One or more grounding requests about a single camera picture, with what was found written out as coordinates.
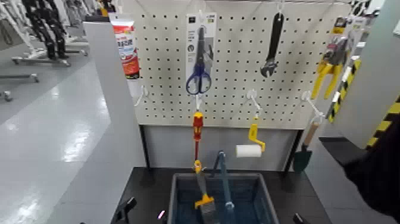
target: yellow pliers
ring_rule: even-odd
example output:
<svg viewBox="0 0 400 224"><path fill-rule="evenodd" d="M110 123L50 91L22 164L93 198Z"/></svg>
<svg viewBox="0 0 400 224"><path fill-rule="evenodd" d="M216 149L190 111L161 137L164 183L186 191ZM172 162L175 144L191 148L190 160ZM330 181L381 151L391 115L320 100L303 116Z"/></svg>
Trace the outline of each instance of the yellow pliers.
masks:
<svg viewBox="0 0 400 224"><path fill-rule="evenodd" d="M338 77L342 72L343 63L346 60L347 41L347 38L342 38L337 43L335 50L333 52L330 51L326 53L323 59L320 61L317 68L318 78L315 81L314 89L312 90L311 94L311 99L315 99L317 97L324 76L327 74L332 74L332 79L329 83L328 88L325 91L324 99L328 99L332 90L335 88Z"/></svg>

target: pegboard hook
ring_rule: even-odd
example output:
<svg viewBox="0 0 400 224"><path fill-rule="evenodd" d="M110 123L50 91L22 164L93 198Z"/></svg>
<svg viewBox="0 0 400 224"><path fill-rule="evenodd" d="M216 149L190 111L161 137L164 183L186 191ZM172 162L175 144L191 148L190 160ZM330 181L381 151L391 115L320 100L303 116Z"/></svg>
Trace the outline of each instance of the pegboard hook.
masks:
<svg viewBox="0 0 400 224"><path fill-rule="evenodd" d="M140 87L140 91L141 91L140 96L137 99L136 103L134 104L135 107L137 107L140 104L143 97L147 97L149 95L149 91L147 90L145 85L142 85Z"/></svg>
<svg viewBox="0 0 400 224"><path fill-rule="evenodd" d="M322 120L324 119L325 115L323 112L320 112L318 108L313 104L311 101L311 92L310 91L304 91L303 94L301 95L301 101L303 102L308 102L312 109L314 110L315 116L311 119L311 122L314 122L315 119L319 119L319 124L322 124Z"/></svg>
<svg viewBox="0 0 400 224"><path fill-rule="evenodd" d="M199 111L200 110L200 105L203 102L203 100L201 99L202 98L202 94L196 94L195 98L196 98L196 111Z"/></svg>
<svg viewBox="0 0 400 224"><path fill-rule="evenodd" d="M258 118L258 113L260 112L260 110L262 110L263 108L261 108L261 106L257 103L257 101L255 100L255 98L257 97L257 91L255 89L251 89L247 92L247 100L252 100L254 103L254 106L256 107L256 111L255 111L255 117Z"/></svg>
<svg viewBox="0 0 400 224"><path fill-rule="evenodd" d="M204 21L204 12L205 12L205 0L197 0L197 9L199 11L199 19L200 22Z"/></svg>
<svg viewBox="0 0 400 224"><path fill-rule="evenodd" d="M285 5L285 0L280 0L280 2L276 6L278 13L279 13L278 21L280 21L280 19L282 18L282 11L283 11L284 5Z"/></svg>

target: table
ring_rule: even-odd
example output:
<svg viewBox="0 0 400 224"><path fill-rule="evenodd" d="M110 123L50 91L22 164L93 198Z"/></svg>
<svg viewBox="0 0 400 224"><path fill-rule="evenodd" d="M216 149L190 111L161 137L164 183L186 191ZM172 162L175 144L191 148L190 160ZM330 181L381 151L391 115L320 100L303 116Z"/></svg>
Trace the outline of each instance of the table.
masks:
<svg viewBox="0 0 400 224"><path fill-rule="evenodd" d="M157 216L168 214L172 176L192 173L191 169L135 167L129 177L120 203L135 197L136 207L129 212L131 224L160 223ZM289 172L229 170L229 173L261 173L264 177L280 224L293 224L294 213L301 214L311 224L332 224L306 174Z"/></svg>

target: wheeled base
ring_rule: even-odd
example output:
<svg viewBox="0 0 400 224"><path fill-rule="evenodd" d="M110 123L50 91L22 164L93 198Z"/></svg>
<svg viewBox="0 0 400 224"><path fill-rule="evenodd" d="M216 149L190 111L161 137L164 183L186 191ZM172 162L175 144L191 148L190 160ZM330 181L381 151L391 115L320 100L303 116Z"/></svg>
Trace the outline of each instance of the wheeled base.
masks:
<svg viewBox="0 0 400 224"><path fill-rule="evenodd" d="M11 97L11 92L10 91L0 92L0 97L4 97L4 100L6 100L7 102L10 102L10 101L13 100L13 98Z"/></svg>
<svg viewBox="0 0 400 224"><path fill-rule="evenodd" d="M39 82L38 74L0 74L0 79L33 79Z"/></svg>
<svg viewBox="0 0 400 224"><path fill-rule="evenodd" d="M88 53L81 49L81 50L65 50L65 53L69 54L83 54L84 56L88 56ZM42 58L47 55L47 52L44 49L40 49L28 57L12 57L12 61L15 64L19 64L20 62L28 62L28 63L47 63L47 64L63 64L67 67L71 66L71 64L65 59L56 59L52 60L49 58Z"/></svg>

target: gray bin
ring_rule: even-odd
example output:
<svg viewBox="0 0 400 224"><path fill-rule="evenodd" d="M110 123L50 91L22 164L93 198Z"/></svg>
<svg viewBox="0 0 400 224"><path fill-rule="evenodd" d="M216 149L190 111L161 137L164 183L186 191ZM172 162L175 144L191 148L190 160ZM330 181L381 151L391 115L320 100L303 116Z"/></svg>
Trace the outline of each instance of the gray bin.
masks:
<svg viewBox="0 0 400 224"><path fill-rule="evenodd" d="M228 174L236 224L279 224L270 194L259 173ZM206 174L207 194L215 199L218 218L225 224L225 201L221 175ZM202 198L194 173L176 173L172 180L168 224L202 224L195 201Z"/></svg>

